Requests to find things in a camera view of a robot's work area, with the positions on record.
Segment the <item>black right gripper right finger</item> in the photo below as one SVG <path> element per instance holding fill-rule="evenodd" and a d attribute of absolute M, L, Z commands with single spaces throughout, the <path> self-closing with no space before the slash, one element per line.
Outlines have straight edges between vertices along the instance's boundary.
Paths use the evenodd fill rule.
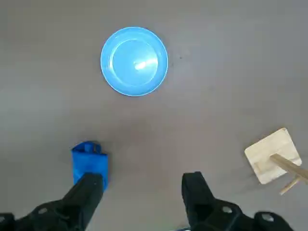
<path fill-rule="evenodd" d="M 291 231 L 278 214 L 259 211 L 251 218 L 237 204 L 213 196 L 201 172 L 184 173 L 182 198 L 192 231 Z"/>

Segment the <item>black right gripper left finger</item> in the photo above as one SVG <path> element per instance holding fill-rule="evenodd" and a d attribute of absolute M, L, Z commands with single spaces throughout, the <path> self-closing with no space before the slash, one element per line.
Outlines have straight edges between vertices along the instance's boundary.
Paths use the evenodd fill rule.
<path fill-rule="evenodd" d="M 103 197 L 103 177 L 85 173 L 60 200 L 37 206 L 16 219 L 12 213 L 0 214 L 2 231 L 84 231 Z"/>

